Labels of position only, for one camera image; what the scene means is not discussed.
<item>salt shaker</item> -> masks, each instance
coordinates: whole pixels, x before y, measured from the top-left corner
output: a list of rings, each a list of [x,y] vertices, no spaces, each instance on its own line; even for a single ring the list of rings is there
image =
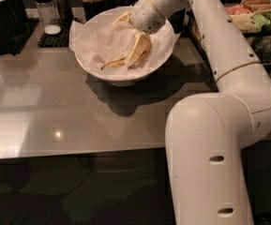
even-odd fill
[[[69,0],[53,0],[58,11],[60,23],[70,25],[73,20],[73,13]]]
[[[60,33],[61,27],[53,0],[35,0],[44,32],[48,35]]]

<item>white napkin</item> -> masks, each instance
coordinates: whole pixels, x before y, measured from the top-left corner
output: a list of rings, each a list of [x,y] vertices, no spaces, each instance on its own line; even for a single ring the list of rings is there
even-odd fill
[[[151,35],[152,49],[136,66],[101,70],[105,63],[127,57],[135,44],[135,35],[139,33],[135,27],[127,22],[113,25],[113,21],[124,11],[131,9],[132,7],[115,8],[113,12],[97,15],[85,25],[72,23],[69,47],[87,72],[106,80],[136,79],[159,68],[168,58],[168,54],[172,53],[179,35],[173,32],[167,21],[156,34]]]

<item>countertop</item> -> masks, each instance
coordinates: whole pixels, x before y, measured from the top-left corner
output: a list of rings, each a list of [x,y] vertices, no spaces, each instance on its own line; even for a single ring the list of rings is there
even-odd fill
[[[187,37],[158,71],[117,87],[87,74],[70,48],[39,48],[42,33],[39,24],[21,53],[0,56],[0,158],[164,147],[173,105],[217,91]]]

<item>white robotic arm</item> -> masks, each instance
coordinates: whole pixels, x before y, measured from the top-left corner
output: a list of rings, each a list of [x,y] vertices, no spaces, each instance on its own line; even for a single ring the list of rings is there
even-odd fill
[[[271,131],[271,80],[219,0],[188,0],[218,93],[169,114],[166,151],[177,224],[253,223],[240,151]],[[133,24],[154,33],[184,0],[140,0]]]

